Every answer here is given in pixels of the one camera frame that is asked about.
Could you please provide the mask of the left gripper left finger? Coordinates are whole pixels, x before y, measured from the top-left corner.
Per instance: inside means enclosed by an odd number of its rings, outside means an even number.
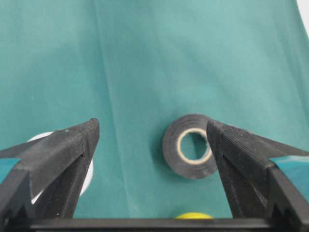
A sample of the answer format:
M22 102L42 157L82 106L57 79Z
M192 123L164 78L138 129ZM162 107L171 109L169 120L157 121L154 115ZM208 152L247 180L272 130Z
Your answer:
M99 141L96 118L0 152L19 161L0 185L0 224L72 218Z

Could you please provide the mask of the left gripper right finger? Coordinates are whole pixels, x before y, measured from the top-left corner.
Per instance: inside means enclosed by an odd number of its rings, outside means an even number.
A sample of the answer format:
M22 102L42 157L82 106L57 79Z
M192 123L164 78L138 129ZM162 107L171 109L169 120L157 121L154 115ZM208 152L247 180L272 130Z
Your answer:
M233 217L309 222L308 201L272 161L307 151L212 119L207 134Z

